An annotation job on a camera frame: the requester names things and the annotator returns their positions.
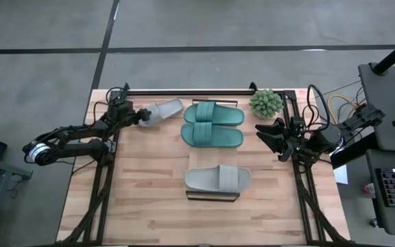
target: concrete floor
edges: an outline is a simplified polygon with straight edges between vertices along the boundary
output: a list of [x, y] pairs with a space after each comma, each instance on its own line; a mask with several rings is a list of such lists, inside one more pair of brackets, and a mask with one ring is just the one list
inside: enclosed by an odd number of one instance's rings
[[[0, 0], [0, 49], [100, 48], [112, 0]], [[395, 44], [391, 0], [121, 0], [110, 47]], [[357, 81], [357, 65], [390, 50], [108, 54], [99, 88], [298, 88], [323, 92]], [[80, 124], [98, 54], [0, 55], [0, 140], [5, 161], [34, 170], [0, 217], [0, 246], [53, 243], [70, 165], [23, 163], [21, 148], [57, 126]], [[354, 84], [336, 93], [353, 98]], [[333, 110], [341, 104], [333, 102]], [[353, 240], [395, 246], [368, 226], [371, 200], [360, 193], [363, 159], [339, 186]]]

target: wooden table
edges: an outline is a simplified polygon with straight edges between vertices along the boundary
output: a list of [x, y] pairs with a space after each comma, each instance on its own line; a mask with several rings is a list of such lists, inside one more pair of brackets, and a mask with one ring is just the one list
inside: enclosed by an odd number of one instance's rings
[[[306, 89], [295, 89], [298, 106], [306, 105]], [[93, 120], [93, 105], [105, 101], [106, 90], [94, 90], [86, 122]], [[131, 96], [134, 109], [172, 96]], [[120, 132], [103, 244], [305, 244], [291, 161], [281, 163], [277, 154], [256, 136], [257, 119], [249, 109], [250, 96], [180, 96], [184, 107], [192, 99], [237, 100], [245, 121], [237, 126], [244, 142], [235, 149], [191, 148], [180, 136], [182, 114], [153, 128], [132, 126]], [[97, 105], [97, 117], [106, 106]], [[75, 167], [90, 161], [77, 158]], [[190, 201], [185, 195], [184, 173], [192, 167], [218, 164], [246, 167], [251, 186], [234, 202]], [[349, 239], [346, 219], [332, 167], [318, 162], [313, 168], [320, 208], [341, 235]], [[95, 165], [76, 173], [70, 182], [58, 240], [64, 239], [88, 208]], [[314, 226], [313, 214], [309, 214]]]

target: green slide sandal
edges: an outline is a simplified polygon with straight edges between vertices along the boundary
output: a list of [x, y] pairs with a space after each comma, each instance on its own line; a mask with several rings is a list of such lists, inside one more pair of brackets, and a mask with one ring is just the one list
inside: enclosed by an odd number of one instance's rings
[[237, 148], [243, 143], [240, 130], [217, 127], [211, 122], [186, 123], [181, 127], [181, 136], [194, 148]]
[[245, 114], [240, 109], [219, 106], [216, 102], [199, 102], [185, 110], [184, 119], [189, 123], [211, 121], [215, 125], [238, 126], [245, 120]]

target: slide sandal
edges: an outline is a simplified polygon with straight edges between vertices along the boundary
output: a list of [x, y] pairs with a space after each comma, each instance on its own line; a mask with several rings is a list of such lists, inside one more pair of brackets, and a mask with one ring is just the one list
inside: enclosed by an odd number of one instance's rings
[[141, 127], [152, 127], [160, 122], [166, 120], [169, 117], [173, 117], [181, 112], [184, 108], [182, 102], [179, 99], [172, 99], [162, 104], [150, 104], [147, 110], [152, 112], [150, 114], [149, 121], [140, 120], [139, 126]]
[[217, 127], [211, 122], [186, 123], [181, 127], [181, 136], [195, 148], [237, 148], [243, 143], [240, 130]]
[[185, 185], [198, 191], [241, 193], [251, 184], [251, 171], [232, 165], [195, 168], [185, 173]]
[[219, 106], [216, 102], [199, 102], [191, 105], [184, 112], [188, 123], [211, 121], [215, 125], [238, 126], [245, 120], [242, 110]]

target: potted succulent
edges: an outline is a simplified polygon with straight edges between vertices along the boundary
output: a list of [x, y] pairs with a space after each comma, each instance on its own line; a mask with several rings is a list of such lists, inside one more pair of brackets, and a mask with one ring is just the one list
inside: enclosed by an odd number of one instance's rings
[[258, 118], [269, 120], [283, 109], [283, 100], [272, 90], [257, 91], [250, 99], [250, 107]]

